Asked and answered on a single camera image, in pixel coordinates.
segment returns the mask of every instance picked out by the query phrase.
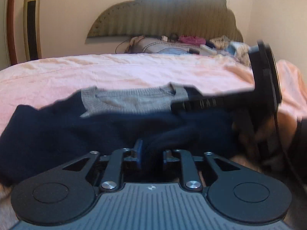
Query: metal screw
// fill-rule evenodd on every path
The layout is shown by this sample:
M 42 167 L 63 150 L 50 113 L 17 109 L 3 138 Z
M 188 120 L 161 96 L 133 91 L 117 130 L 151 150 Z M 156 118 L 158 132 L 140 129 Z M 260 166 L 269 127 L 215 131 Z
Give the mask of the metal screw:
M 117 184 L 113 181 L 107 181 L 107 182 L 103 182 L 101 184 L 101 186 L 104 188 L 104 189 L 113 189 L 117 186 Z
M 185 185 L 190 189 L 197 189 L 201 186 L 201 183 L 198 181 L 189 181 Z

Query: pink blanket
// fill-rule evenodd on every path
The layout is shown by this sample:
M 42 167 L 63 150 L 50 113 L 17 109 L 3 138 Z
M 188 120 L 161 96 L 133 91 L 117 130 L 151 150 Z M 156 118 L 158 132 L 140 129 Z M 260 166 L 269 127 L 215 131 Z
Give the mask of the pink blanket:
M 277 68 L 283 93 L 280 110 L 295 118 L 307 116 L 307 90 L 300 71 L 284 60 L 277 63 Z M 94 85 L 129 89 L 168 82 L 194 85 L 202 93 L 214 94 L 253 89 L 254 80 L 249 68 L 221 56 L 118 54 L 31 61 L 0 72 L 0 133 L 19 104 L 40 108 Z M 0 185 L 0 201 L 6 193 Z M 0 230 L 7 230 L 16 221 L 6 198 L 0 203 Z

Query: black circular plate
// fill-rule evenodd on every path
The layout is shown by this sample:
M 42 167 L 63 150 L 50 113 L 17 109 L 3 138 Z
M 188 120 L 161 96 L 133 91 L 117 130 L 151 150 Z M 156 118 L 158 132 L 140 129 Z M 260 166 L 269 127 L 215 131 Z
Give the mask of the black circular plate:
M 281 219 L 291 203 L 282 182 L 250 171 L 223 172 L 208 190 L 208 200 L 223 215 L 240 222 L 266 223 Z
M 21 182 L 14 188 L 11 202 L 21 220 L 48 226 L 72 221 L 94 200 L 93 187 L 78 172 L 62 170 L 61 175 L 43 173 Z

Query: logo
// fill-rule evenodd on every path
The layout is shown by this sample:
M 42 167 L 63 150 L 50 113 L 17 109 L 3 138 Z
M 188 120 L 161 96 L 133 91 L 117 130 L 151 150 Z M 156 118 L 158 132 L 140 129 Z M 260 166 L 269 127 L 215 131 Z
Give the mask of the logo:
M 156 186 L 154 186 L 154 185 L 151 185 L 151 186 L 149 186 L 149 187 L 147 187 L 149 190 L 151 190 L 151 191 L 153 191 L 153 190 L 155 190 L 157 187 Z

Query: black cable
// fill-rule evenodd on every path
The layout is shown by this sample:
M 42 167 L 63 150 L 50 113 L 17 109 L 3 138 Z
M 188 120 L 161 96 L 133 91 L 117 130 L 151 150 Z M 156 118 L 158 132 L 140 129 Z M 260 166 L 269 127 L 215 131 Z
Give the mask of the black cable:
M 297 182 L 299 183 L 299 185 L 302 187 L 304 195 L 307 196 L 307 193 L 305 191 L 304 188 L 304 182 L 303 180 L 300 178 L 299 174 L 296 172 L 294 166 L 291 163 L 291 160 L 288 156 L 287 151 L 283 148 L 282 144 L 281 144 L 281 139 L 280 139 L 280 132 L 279 132 L 279 127 L 278 127 L 278 121 L 277 121 L 277 112 L 274 113 L 274 123 L 275 123 L 275 129 L 276 129 L 276 134 L 277 134 L 277 138 L 278 138 L 278 145 L 280 146 L 284 157 L 289 165 L 290 171 L 292 172 L 292 174 L 294 175 L 294 178 L 297 180 Z
M 117 54 L 117 53 L 116 53 L 117 48 L 118 48 L 121 44 L 125 43 L 125 42 L 128 41 L 128 40 L 130 40 L 130 39 L 127 39 L 127 40 L 123 41 L 122 43 L 120 43 L 120 44 L 116 47 L 116 49 L 115 49 L 115 54 Z

